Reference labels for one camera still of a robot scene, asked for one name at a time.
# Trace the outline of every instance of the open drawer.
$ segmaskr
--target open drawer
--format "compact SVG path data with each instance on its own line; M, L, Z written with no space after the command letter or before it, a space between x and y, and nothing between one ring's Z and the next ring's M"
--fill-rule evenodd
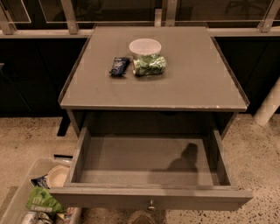
M87 113L66 183L70 207L235 210L239 190L209 112Z

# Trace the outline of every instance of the terrazzo floor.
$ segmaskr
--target terrazzo floor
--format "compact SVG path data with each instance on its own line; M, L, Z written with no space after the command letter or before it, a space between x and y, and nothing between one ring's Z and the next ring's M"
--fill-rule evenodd
M0 219L36 159L74 153L74 130L57 136L59 125L60 118L0 118ZM238 115L223 144L236 184L254 196L239 210L84 209L80 223L132 224L144 214L156 224L280 223L280 115L263 127L251 115Z

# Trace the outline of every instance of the white container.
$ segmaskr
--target white container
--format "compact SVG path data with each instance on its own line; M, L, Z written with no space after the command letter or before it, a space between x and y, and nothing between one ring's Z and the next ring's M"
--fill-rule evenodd
M160 54L161 44L151 38L139 38L129 44L133 56L138 58L143 55Z
M25 203L28 200L29 194L33 188L30 179L35 179L47 174L53 167L57 165L66 165L63 161L51 160L51 159L39 159L37 160L29 173L24 179L22 185L17 189L14 197L12 198L0 224L21 224L25 215L29 211L25 207ZM81 209L76 207L73 211L70 224L78 224L81 216Z

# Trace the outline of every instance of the plastic bag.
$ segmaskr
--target plastic bag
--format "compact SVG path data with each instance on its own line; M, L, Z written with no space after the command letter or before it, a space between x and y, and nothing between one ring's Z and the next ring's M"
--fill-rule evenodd
M49 193L49 191L49 189L43 187L33 187L26 202L26 207L32 211L48 214L65 212L66 209Z

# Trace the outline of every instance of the railing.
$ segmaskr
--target railing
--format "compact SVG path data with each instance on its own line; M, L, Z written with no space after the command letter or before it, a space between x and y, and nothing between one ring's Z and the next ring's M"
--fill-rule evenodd
M271 29L278 32L275 27L280 25L280 0L0 0L0 3L3 34L20 31L23 25L35 23L39 15L46 27L62 25L70 34L79 34L84 29L81 27L89 29L94 25L206 25L212 33L234 29L265 34L271 33Z

